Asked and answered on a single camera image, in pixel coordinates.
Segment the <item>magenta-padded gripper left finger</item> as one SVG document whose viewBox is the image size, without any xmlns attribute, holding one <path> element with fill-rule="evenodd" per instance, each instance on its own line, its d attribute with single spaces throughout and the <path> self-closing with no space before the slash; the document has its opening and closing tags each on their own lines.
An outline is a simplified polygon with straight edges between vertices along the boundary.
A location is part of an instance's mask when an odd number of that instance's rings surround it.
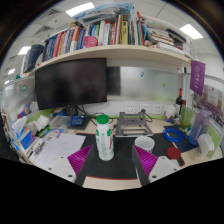
<svg viewBox="0 0 224 224">
<path fill-rule="evenodd" d="M 52 162 L 46 170 L 54 175 L 66 179 L 78 186 L 84 184 L 87 171 L 94 157 L 94 146 L 80 149 L 68 157 L 60 157 Z"/>
</svg>

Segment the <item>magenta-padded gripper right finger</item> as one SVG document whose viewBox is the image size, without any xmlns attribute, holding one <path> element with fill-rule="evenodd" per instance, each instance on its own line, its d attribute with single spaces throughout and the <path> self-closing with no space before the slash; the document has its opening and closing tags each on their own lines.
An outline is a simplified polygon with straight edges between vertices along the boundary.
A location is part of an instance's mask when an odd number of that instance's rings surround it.
<svg viewBox="0 0 224 224">
<path fill-rule="evenodd" d="M 135 145 L 132 146 L 132 159 L 142 186 L 173 174 L 180 169 L 166 156 L 157 157 Z"/>
</svg>

